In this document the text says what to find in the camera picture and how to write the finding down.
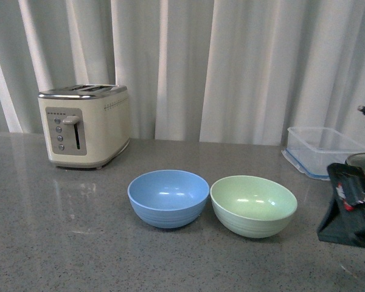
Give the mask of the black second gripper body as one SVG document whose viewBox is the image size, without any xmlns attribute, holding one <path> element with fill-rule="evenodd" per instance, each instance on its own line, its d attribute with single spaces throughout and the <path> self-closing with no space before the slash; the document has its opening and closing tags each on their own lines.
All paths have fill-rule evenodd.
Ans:
<svg viewBox="0 0 365 292">
<path fill-rule="evenodd" d="M 365 248 L 365 171 L 332 163 L 327 172 L 333 188 L 317 236 L 322 242 Z"/>
</svg>

